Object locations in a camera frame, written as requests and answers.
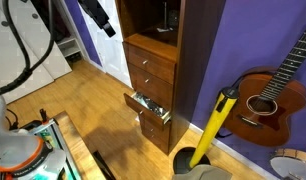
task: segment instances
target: wooden floor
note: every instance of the wooden floor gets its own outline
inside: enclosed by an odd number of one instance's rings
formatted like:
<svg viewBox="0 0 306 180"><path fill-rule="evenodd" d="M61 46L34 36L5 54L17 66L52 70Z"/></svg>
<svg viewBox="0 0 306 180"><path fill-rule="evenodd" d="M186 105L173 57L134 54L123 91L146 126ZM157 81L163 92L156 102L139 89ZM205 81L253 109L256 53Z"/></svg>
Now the wooden floor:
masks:
<svg viewBox="0 0 306 180"><path fill-rule="evenodd" d="M8 105L19 115L20 125L40 119L44 108L52 117L65 110L91 152L98 150L117 179L171 179L173 158L187 146L196 147L200 136L188 130L169 156L141 135L136 113L124 102L133 91L86 61L54 83ZM233 179L263 179L225 152L212 146L212 165L233 174Z"/></svg>

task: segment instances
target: shelf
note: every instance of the shelf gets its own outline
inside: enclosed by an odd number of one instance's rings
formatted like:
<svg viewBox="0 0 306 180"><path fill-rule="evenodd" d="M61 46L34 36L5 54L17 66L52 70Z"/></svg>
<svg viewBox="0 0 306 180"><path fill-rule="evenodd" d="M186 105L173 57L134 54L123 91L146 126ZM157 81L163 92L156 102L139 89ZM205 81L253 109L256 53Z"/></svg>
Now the shelf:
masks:
<svg viewBox="0 0 306 180"><path fill-rule="evenodd" d="M160 57L176 62L177 48L173 45L152 39L142 34L134 34L124 41Z"/></svg>
<svg viewBox="0 0 306 180"><path fill-rule="evenodd" d="M66 44L66 43L69 43L71 41L75 41L75 38L72 37L72 36L62 39L60 42L57 43L57 45L62 46L62 45Z"/></svg>
<svg viewBox="0 0 306 180"><path fill-rule="evenodd" d="M178 35L177 29L159 32L157 28L163 29L163 23L159 23L155 26L152 26L144 30L143 32L140 32L139 34L177 47L177 35Z"/></svg>
<svg viewBox="0 0 306 180"><path fill-rule="evenodd" d="M67 56L70 56L74 53L80 52L80 49L76 46L73 46L73 47L63 48L63 49L61 49L61 52L62 52L64 57L67 57Z"/></svg>

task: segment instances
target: guitar body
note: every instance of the guitar body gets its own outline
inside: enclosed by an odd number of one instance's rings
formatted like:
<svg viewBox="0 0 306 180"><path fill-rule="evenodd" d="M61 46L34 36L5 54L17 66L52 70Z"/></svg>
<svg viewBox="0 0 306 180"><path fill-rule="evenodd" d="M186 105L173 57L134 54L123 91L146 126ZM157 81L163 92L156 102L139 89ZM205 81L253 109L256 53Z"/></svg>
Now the guitar body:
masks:
<svg viewBox="0 0 306 180"><path fill-rule="evenodd" d="M290 115L306 105L306 88L298 81L289 81L279 96L272 102L254 100L272 79L272 75L253 74L240 83L240 97L231 110L224 127L233 134L262 146L280 146L290 137ZM259 113L253 106L267 106L269 112Z"/></svg>

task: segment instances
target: guitar sound hole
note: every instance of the guitar sound hole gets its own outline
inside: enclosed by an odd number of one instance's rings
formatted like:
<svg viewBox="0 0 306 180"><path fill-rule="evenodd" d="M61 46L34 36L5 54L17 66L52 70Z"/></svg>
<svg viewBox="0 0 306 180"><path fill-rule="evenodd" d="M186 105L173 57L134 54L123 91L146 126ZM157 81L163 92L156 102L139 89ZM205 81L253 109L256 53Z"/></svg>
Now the guitar sound hole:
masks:
<svg viewBox="0 0 306 180"><path fill-rule="evenodd" d="M267 116L276 112L277 104L274 101L252 96L247 101L248 108L256 114Z"/></svg>

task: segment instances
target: wire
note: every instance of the wire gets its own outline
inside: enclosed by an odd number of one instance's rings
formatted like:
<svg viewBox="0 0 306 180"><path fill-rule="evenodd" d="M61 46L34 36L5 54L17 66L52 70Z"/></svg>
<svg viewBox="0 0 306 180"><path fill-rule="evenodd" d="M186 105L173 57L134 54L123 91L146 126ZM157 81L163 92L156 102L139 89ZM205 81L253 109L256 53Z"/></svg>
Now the wire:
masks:
<svg viewBox="0 0 306 180"><path fill-rule="evenodd" d="M16 115L15 112L13 112L13 111L10 110L10 109L6 109L6 110L9 111L10 113L12 113L12 114L14 115L14 117L15 117L15 122L19 122L19 118L17 117L17 115Z"/></svg>
<svg viewBox="0 0 306 180"><path fill-rule="evenodd" d="M19 126L19 118L17 117L16 113L13 112L13 111L10 110L10 109L6 109L6 110L9 111L10 113L12 113L13 116L15 117L15 122L12 124L11 121L10 121L10 119L9 119L7 116L5 116L5 118L9 121L9 125L10 125L9 130L18 129L18 128L19 128L19 127L18 127L18 126Z"/></svg>
<svg viewBox="0 0 306 180"><path fill-rule="evenodd" d="M49 0L48 1L48 5L49 5L49 29L50 29L50 41L49 41L49 46L46 50L46 52L44 53L44 55L41 57L41 59L33 65L33 67L31 68L32 71L34 71L40 64L43 63L43 61L50 55L53 45L54 45L54 23L53 23L53 0Z"/></svg>
<svg viewBox="0 0 306 180"><path fill-rule="evenodd" d="M41 57L40 60L38 60L38 62L36 64L34 64L32 66L32 68L30 68L30 58L28 56L28 53L25 49L25 46L21 40L20 35L18 34L18 31L13 23L12 17L11 17L11 13L10 13L10 9L9 9L9 0L2 0L3 3L3 11L5 14L5 18L10 26L10 29L23 53L24 59L25 59L25 68L23 69L22 73L11 83L0 87L0 95L10 92L12 90L14 90L15 88L19 87L21 84L23 84L33 73L33 71L40 65L42 64L45 59L49 56L49 54L52 51L53 45L54 45L54 21L53 21L53 4L52 4L52 0L48 1L48 5L49 5L49 21L50 21L50 41L49 41L49 45L47 47L46 52L44 53L44 55Z"/></svg>
<svg viewBox="0 0 306 180"><path fill-rule="evenodd" d="M5 119L9 122L9 129L10 129L11 126L12 126L12 123L11 123L10 119L7 116L5 116Z"/></svg>
<svg viewBox="0 0 306 180"><path fill-rule="evenodd" d="M251 75L251 74L265 74L265 73L270 73L271 71L268 71L268 70L263 70L263 71L257 71L257 72L249 72L249 73L246 73L246 74L243 74L241 75L240 77L238 77L235 82L231 85L231 87L234 87L234 88L238 88L239 84L240 84L240 81L245 77L245 76L248 76L248 75Z"/></svg>

